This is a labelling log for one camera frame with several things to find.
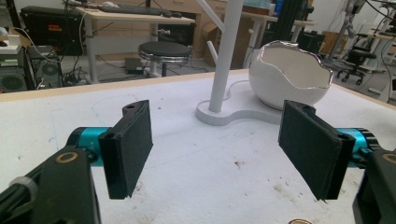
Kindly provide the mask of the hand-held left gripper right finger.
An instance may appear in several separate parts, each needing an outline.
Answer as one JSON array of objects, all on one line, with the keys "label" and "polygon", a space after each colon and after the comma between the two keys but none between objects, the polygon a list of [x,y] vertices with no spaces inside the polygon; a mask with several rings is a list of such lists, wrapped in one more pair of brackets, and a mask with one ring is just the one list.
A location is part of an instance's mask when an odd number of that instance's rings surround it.
[{"label": "hand-held left gripper right finger", "polygon": [[378,148],[363,128],[334,128],[310,105],[286,100],[278,143],[318,200],[338,198],[348,167],[364,169]]}]

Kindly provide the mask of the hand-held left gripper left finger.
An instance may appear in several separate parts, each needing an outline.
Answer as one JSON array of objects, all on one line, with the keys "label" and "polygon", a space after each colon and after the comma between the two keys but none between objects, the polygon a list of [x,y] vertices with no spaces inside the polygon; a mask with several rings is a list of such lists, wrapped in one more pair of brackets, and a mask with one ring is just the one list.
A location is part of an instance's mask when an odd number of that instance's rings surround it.
[{"label": "hand-held left gripper left finger", "polygon": [[109,198],[131,197],[153,147],[149,100],[128,104],[114,127],[79,127],[66,144],[87,151],[103,166]]}]

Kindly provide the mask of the white eggshell bowl silver rim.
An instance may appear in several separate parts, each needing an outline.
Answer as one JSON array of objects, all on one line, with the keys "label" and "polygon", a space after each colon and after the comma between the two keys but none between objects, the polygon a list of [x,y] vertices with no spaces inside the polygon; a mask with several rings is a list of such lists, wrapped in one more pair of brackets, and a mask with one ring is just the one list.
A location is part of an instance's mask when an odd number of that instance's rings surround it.
[{"label": "white eggshell bowl silver rim", "polygon": [[260,48],[248,70],[249,84],[266,105],[282,110],[285,100],[314,105],[327,93],[333,71],[297,43],[273,41]]}]

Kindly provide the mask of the black flat device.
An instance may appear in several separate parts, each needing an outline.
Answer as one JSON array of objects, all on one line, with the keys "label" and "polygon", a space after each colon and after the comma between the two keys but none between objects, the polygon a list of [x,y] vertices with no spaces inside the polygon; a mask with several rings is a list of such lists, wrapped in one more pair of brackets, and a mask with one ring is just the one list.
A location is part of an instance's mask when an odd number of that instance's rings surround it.
[{"label": "black flat device", "polygon": [[142,75],[143,65],[138,58],[125,59],[125,72],[132,75]]}]

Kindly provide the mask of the black office chair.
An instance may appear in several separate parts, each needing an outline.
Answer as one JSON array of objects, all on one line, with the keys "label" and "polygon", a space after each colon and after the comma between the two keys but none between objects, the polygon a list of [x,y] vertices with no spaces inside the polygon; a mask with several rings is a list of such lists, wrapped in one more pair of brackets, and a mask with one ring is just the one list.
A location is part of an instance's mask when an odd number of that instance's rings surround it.
[{"label": "black office chair", "polygon": [[346,82],[350,76],[355,76],[359,78],[356,81],[356,85],[360,85],[365,77],[365,74],[360,71],[360,66],[363,65],[366,59],[376,58],[376,55],[368,48],[357,46],[357,43],[366,37],[366,34],[357,34],[357,39],[354,41],[352,48],[341,58],[343,63],[350,63],[348,68],[340,69],[335,75],[336,78],[339,78],[341,74],[345,73],[346,75],[341,79],[342,82]]}]

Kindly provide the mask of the black round stool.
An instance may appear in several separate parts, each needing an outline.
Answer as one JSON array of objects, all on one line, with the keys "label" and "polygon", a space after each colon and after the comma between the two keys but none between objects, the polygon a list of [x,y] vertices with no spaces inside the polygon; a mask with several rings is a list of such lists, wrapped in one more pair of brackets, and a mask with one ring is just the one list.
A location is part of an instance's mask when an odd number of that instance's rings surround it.
[{"label": "black round stool", "polygon": [[191,49],[174,42],[150,41],[138,47],[141,58],[162,65],[162,76],[166,76],[169,63],[187,63],[191,60]]}]

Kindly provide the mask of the grey computer tower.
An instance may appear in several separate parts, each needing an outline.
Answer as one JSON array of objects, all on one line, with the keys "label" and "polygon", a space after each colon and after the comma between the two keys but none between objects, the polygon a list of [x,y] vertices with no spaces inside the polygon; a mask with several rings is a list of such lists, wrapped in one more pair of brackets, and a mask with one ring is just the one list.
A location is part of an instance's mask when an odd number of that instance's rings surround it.
[{"label": "grey computer tower", "polygon": [[31,46],[27,50],[38,90],[61,88],[62,69],[52,46]]}]

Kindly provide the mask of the white jewelry tree stand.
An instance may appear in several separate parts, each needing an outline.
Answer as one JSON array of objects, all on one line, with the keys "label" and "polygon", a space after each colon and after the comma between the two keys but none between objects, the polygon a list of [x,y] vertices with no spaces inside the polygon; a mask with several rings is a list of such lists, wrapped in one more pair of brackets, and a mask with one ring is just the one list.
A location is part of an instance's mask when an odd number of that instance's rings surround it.
[{"label": "white jewelry tree stand", "polygon": [[224,126],[238,119],[257,119],[279,124],[281,113],[261,103],[246,80],[235,81],[227,87],[243,1],[228,0],[224,21],[205,0],[196,1],[222,31],[219,54],[212,51],[216,70],[210,99],[197,105],[196,118],[213,126]]}]

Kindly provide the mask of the wooden desk white legs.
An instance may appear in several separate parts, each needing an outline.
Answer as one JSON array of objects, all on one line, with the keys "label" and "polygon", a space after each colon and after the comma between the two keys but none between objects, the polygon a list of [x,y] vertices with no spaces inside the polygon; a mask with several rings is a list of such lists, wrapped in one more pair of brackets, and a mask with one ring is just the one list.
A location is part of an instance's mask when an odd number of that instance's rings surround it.
[{"label": "wooden desk white legs", "polygon": [[[97,84],[99,82],[96,64],[97,55],[137,52],[140,44],[158,40],[156,34],[159,24],[195,23],[195,20],[188,18],[165,18],[163,16],[153,15],[107,13],[84,7],[76,7],[76,11],[82,13],[84,16],[86,54],[89,65],[89,76],[86,80],[90,84]],[[96,21],[127,22],[131,24],[145,23],[149,24],[152,30],[147,35],[95,35],[92,26]]]}]

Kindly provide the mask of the black equipment case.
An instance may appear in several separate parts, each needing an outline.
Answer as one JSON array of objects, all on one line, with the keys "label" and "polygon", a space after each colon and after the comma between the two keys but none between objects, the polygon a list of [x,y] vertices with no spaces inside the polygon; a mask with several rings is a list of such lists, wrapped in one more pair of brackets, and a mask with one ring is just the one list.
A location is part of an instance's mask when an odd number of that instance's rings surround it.
[{"label": "black equipment case", "polygon": [[68,9],[28,6],[20,15],[36,45],[53,46],[61,56],[80,56],[84,39],[82,14]]}]

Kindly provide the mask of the brown cardboard box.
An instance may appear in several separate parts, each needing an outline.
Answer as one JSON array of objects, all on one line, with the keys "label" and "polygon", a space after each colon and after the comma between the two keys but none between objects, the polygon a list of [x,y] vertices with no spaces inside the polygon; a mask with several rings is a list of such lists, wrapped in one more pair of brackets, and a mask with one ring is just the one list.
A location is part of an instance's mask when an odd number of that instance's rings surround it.
[{"label": "brown cardboard box", "polygon": [[215,66],[216,64],[208,45],[208,41],[212,43],[214,51],[219,52],[220,33],[218,26],[213,22],[204,24],[201,28],[201,36],[205,42],[204,61],[210,66]]}]

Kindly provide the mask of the black keyboard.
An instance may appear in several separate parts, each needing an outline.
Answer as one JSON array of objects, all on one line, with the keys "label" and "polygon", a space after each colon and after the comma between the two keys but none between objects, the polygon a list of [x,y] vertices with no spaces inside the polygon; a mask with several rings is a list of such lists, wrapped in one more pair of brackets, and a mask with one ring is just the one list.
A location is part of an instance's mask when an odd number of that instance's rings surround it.
[{"label": "black keyboard", "polygon": [[172,12],[167,9],[153,8],[153,7],[139,7],[131,5],[99,5],[99,10],[107,13],[121,13],[121,14],[136,14],[136,15],[152,15],[152,16],[163,16],[165,18],[181,18],[182,15],[179,12]]}]

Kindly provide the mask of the white table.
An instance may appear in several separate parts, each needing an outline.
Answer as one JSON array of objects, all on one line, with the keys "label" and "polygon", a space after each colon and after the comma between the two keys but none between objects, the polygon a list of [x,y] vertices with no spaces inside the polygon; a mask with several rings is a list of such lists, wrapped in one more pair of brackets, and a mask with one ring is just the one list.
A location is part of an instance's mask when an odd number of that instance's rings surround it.
[{"label": "white table", "polygon": [[[268,15],[260,15],[254,13],[243,12],[242,18],[249,18],[253,21],[253,27],[249,30],[250,39],[247,45],[247,52],[244,59],[243,67],[249,68],[251,59],[254,57],[254,53],[257,49],[261,47],[261,42],[263,38],[263,34],[268,21],[276,22],[277,18],[268,16]],[[296,20],[292,26],[292,36],[291,40],[293,42],[297,41],[299,33],[302,31],[305,26],[314,26],[317,25],[315,21],[298,21]]]}]

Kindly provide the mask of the black metal frame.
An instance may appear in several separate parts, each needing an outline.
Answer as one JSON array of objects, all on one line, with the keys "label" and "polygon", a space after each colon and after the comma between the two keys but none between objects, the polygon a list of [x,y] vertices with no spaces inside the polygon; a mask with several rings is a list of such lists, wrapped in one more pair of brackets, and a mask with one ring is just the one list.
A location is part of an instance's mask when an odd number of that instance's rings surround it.
[{"label": "black metal frame", "polygon": [[292,31],[295,21],[306,21],[313,10],[310,0],[276,0],[274,16],[277,21],[273,39],[296,42],[302,27]]}]

